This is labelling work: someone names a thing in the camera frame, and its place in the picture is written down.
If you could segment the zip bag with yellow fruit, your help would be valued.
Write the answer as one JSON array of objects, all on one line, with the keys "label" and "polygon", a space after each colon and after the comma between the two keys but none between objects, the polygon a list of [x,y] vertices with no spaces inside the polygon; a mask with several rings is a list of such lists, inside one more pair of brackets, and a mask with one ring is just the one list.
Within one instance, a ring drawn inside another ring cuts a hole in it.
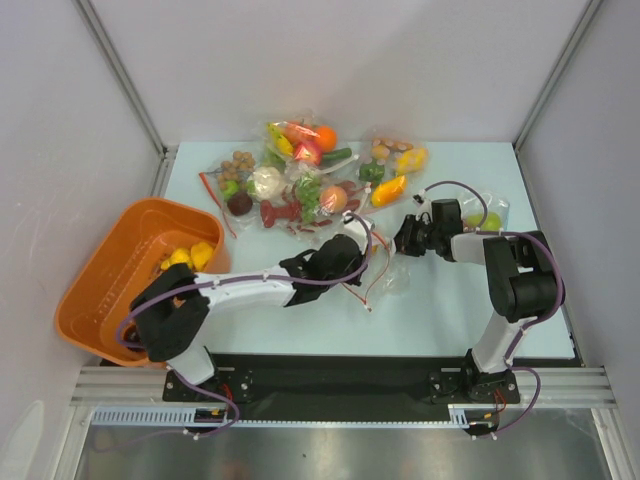
[{"label": "zip bag with yellow fruit", "polygon": [[369,313],[384,300],[406,293],[410,286],[407,262],[396,252],[393,240],[377,228],[372,228],[371,234],[372,257],[360,285],[342,285]]}]

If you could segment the zip bag with green pear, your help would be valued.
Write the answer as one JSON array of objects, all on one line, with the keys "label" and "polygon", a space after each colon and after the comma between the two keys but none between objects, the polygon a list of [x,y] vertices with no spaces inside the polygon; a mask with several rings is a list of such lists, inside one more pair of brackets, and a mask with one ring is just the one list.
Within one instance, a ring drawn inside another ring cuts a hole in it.
[{"label": "zip bag with green pear", "polygon": [[504,195],[490,190],[479,191],[486,207],[477,196],[469,191],[463,191],[458,201],[461,207],[461,218],[466,231],[474,230],[478,226],[482,231],[499,231],[508,224],[510,202]]}]

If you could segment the yellow fake pepper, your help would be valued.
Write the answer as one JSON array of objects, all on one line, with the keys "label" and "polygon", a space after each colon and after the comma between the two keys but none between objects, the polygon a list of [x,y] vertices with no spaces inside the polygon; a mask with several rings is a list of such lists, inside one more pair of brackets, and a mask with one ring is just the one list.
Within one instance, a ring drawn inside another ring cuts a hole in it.
[{"label": "yellow fake pepper", "polygon": [[206,242],[199,242],[190,248],[190,257],[195,271],[203,272],[206,270],[210,260],[213,257],[214,247]]}]

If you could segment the yellow fake lemon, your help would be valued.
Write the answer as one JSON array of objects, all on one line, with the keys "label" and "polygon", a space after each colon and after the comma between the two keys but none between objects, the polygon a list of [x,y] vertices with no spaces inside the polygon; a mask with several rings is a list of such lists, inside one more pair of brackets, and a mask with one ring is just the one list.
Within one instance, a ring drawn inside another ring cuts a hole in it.
[{"label": "yellow fake lemon", "polygon": [[175,249],[162,263],[161,269],[168,270],[171,266],[185,264],[189,269],[194,268],[191,253],[188,249],[180,247]]}]

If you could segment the dark purple fake fruit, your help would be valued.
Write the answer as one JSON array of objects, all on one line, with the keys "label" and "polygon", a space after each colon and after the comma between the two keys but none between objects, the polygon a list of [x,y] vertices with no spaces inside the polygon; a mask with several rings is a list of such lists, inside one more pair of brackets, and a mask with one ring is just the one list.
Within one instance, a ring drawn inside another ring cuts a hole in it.
[{"label": "dark purple fake fruit", "polygon": [[137,327],[134,323],[129,324],[123,330],[121,340],[122,340],[121,344],[128,350],[131,350],[134,352],[142,352],[145,350],[141,342]]}]

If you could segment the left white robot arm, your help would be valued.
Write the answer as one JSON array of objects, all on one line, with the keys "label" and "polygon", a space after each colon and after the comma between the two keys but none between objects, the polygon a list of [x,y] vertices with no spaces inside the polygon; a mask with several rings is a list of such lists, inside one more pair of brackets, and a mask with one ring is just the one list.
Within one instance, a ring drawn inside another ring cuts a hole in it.
[{"label": "left white robot arm", "polygon": [[143,351],[152,362],[167,364],[195,398],[211,399],[219,391],[220,376],[198,339],[208,318],[246,308],[301,305],[335,285],[357,284],[372,246],[370,239],[336,234],[317,250],[241,275],[197,274],[183,263],[173,265],[131,302],[116,340]]}]

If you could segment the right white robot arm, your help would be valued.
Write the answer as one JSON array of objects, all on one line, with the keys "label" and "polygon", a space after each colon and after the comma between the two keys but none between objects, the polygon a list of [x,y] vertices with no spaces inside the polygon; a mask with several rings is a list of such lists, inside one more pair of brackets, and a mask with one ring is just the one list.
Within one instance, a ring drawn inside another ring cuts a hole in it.
[{"label": "right white robot arm", "polygon": [[515,383],[514,354],[525,334],[550,319],[565,300],[564,281],[545,235],[478,226],[466,230],[459,202],[445,199],[406,215],[394,243],[405,256],[433,251],[446,261],[486,271],[492,316],[458,372],[429,376],[432,401],[488,403],[506,397]]}]

